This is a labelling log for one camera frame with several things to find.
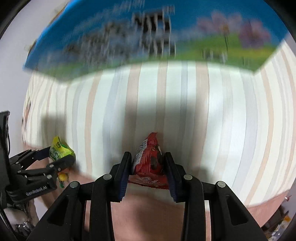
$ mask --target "black cable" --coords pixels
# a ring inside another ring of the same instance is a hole
[[[9,155],[9,154],[10,154],[10,138],[9,138],[8,127],[7,127],[7,138],[8,138],[7,153],[8,153],[8,155]]]
[[[2,146],[3,146],[3,148],[5,148],[3,144],[6,144],[6,133],[7,133],[8,138],[9,138],[8,129],[7,129],[7,132],[6,132],[6,130],[2,130],[2,128],[0,126],[0,142],[1,142]],[[7,229],[9,230],[9,232],[11,233],[11,235],[17,240],[17,237],[15,236],[15,233],[13,231],[13,228],[12,228],[12,226],[11,226],[11,224],[10,224],[10,222],[9,222],[9,220],[8,220],[8,218],[7,218],[7,216],[6,216],[6,214],[5,214],[5,212],[4,212],[1,205],[0,205],[0,217],[3,220],[3,222],[4,222],[5,226],[7,227]]]

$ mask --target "white wall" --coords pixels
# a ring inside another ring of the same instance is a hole
[[[30,71],[23,70],[28,47],[64,5],[65,0],[32,0],[0,39],[0,111],[10,111],[10,156],[22,151],[22,110],[31,76]]]

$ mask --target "metal bolt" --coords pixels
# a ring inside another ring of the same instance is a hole
[[[184,179],[185,180],[191,180],[192,179],[192,176],[190,174],[185,174],[184,175]]]
[[[110,180],[112,178],[112,175],[111,174],[105,174],[103,176],[104,180]]]
[[[78,186],[78,184],[79,184],[79,182],[75,182],[75,181],[74,181],[74,182],[71,182],[71,183],[70,183],[70,187],[71,187],[71,188],[75,188],[75,187]]]
[[[221,188],[224,188],[226,186],[225,182],[222,181],[218,182],[217,185]]]

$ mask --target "red snack bag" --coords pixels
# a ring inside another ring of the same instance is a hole
[[[155,132],[142,142],[136,150],[132,162],[129,182],[152,188],[168,189],[168,181],[163,171],[163,159]]]

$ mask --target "yellow candy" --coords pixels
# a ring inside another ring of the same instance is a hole
[[[67,181],[67,180],[68,180],[68,176],[67,176],[67,174],[65,174],[65,173],[60,173],[60,174],[59,174],[59,180],[62,181],[62,182]]]

